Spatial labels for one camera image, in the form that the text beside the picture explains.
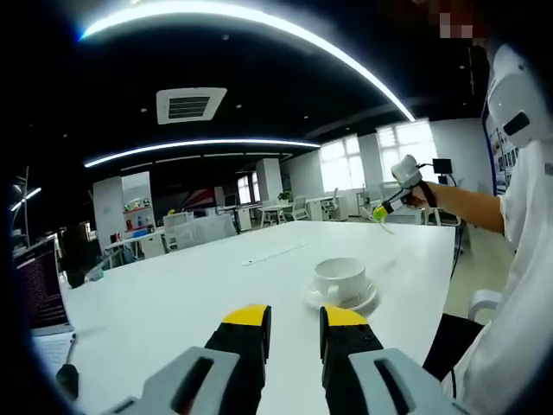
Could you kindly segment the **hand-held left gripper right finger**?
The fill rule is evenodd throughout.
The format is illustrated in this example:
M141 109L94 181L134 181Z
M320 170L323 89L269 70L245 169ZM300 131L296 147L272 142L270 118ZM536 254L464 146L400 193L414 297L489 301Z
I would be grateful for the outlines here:
M321 382L331 414L466 414L436 378L396 348L384 348L365 317L320 308Z

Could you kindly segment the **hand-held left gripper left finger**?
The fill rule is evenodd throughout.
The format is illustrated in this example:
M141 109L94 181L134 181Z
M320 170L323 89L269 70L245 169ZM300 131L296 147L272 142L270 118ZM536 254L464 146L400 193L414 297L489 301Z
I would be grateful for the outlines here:
M265 386L271 307L234 310L206 345L191 347L150 376L139 398L107 414L255 414Z

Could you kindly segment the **person's right hand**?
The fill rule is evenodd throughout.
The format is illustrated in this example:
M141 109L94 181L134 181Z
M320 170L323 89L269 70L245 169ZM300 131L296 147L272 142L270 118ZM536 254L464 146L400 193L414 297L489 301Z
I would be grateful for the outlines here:
M423 190L420 187L413 188L408 195L405 196L405 203L409 208L428 208L429 203L426 200Z

